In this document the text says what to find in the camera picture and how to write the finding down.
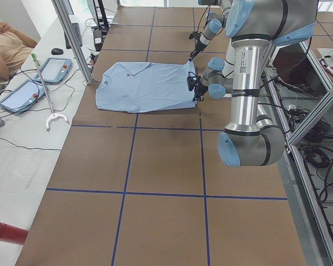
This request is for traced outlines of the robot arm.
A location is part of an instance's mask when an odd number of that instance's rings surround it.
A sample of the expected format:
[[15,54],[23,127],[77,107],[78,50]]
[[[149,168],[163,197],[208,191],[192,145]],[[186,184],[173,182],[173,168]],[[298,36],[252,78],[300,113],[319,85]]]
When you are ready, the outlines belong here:
[[192,61],[225,28],[232,3],[233,1],[229,0],[198,1],[199,5],[208,6],[209,8],[211,6],[219,6],[222,14],[216,14],[209,10],[205,17],[204,30],[202,32],[198,30],[191,32],[189,39],[195,39],[195,48],[190,53],[188,61]]
[[194,100],[209,93],[214,99],[231,94],[230,121],[218,136],[218,151],[228,166],[266,166],[283,154],[282,130],[259,104],[261,74],[275,47],[312,37],[317,1],[202,1],[218,6],[203,32],[193,32],[195,58],[222,30],[230,39],[227,59],[213,58],[202,75],[190,75],[188,88]]

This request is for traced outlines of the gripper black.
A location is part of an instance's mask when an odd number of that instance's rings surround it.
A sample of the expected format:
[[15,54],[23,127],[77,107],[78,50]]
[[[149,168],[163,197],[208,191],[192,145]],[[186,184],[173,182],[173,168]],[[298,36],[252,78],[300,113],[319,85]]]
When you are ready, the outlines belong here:
[[193,101],[204,101],[204,94],[208,91],[208,87],[202,83],[196,83],[194,86]]
[[208,46],[209,42],[210,41],[208,39],[199,39],[196,42],[195,50],[190,53],[188,61],[191,62],[199,52],[202,52]]

